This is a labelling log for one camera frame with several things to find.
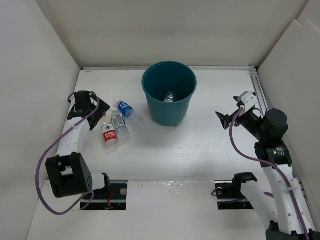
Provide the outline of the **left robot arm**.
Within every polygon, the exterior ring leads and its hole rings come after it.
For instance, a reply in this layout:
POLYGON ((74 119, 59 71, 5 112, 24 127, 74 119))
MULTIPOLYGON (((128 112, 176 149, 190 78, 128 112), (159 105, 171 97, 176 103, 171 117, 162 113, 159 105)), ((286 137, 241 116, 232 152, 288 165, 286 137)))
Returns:
POLYGON ((82 195, 92 191, 100 198, 111 194, 106 173, 91 173, 82 155, 85 138, 99 123, 110 106, 92 91, 77 91, 68 97, 71 110, 67 116, 66 136, 57 153, 45 161, 53 194, 56 198, 82 195))

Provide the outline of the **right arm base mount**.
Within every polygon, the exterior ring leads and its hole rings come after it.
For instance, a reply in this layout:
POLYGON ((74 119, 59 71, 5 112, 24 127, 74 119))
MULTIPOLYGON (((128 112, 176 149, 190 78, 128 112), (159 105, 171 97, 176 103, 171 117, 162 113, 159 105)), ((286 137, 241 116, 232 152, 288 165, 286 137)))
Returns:
POLYGON ((251 203, 234 190, 231 180, 217 180, 211 195, 216 197, 218 210, 253 210, 251 203))

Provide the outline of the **teal plastic bin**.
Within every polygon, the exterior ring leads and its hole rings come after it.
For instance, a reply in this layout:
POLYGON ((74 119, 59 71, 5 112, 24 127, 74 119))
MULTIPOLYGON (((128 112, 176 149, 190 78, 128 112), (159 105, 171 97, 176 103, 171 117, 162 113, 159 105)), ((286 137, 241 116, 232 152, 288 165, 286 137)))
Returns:
POLYGON ((151 119, 161 126, 176 127, 188 112, 197 78, 183 63, 162 61, 144 72, 141 84, 151 119))

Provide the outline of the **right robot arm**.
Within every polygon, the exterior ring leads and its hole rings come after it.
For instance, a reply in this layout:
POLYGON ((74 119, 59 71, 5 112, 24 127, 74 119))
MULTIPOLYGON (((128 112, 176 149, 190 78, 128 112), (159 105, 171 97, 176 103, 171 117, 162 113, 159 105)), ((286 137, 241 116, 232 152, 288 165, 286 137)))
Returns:
POLYGON ((221 124, 229 131, 234 150, 243 158, 260 163, 271 187, 264 192, 251 172, 234 175, 229 191, 250 202, 265 228, 267 240, 318 240, 320 233, 307 218, 309 210, 299 181, 293 175, 293 162, 283 141, 288 130, 287 116, 271 108, 255 114, 258 98, 251 91, 235 96, 238 109, 232 114, 217 112, 221 124), (235 144, 233 131, 242 126, 257 139, 255 157, 242 153, 235 144))

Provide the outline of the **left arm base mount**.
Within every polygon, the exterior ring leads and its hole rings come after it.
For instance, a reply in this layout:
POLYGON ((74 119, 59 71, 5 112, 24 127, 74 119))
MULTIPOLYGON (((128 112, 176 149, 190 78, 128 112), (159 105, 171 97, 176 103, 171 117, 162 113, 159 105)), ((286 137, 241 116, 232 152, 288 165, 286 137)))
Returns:
POLYGON ((125 211, 127 206, 128 181, 112 180, 110 190, 94 191, 94 197, 84 210, 125 211))

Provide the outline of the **blue label water bottle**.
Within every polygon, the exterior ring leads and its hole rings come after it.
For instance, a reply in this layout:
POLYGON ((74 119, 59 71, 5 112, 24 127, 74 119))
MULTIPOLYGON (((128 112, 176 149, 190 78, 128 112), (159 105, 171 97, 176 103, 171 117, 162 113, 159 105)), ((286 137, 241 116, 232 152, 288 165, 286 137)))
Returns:
POLYGON ((144 123, 144 118, 128 103, 123 100, 116 99, 116 108, 124 116, 125 120, 133 127, 139 128, 144 123))

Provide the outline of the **clear water bottle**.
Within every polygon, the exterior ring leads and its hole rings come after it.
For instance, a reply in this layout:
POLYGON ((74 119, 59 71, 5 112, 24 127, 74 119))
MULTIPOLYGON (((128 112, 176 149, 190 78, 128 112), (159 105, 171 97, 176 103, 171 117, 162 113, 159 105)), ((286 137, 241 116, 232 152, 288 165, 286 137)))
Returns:
POLYGON ((164 97, 164 103, 174 103, 179 100, 178 93, 176 91, 168 91, 164 97))

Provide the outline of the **clear white cap bottle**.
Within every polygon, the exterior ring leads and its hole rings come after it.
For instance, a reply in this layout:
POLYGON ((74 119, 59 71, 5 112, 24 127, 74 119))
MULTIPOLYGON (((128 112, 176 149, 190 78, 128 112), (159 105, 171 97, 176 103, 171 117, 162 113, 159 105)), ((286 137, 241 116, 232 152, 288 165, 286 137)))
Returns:
POLYGON ((131 135, 123 115, 116 108, 113 108, 110 119, 116 132, 119 144, 124 145, 129 143, 131 135))

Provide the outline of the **red label water bottle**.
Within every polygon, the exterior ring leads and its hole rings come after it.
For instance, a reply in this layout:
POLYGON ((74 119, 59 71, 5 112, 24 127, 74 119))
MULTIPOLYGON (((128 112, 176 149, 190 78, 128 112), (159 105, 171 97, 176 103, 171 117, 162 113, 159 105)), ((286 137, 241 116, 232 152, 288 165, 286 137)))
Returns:
POLYGON ((114 152, 118 147, 118 138, 114 126, 111 123, 105 124, 102 128, 102 136, 106 152, 108 154, 114 152))

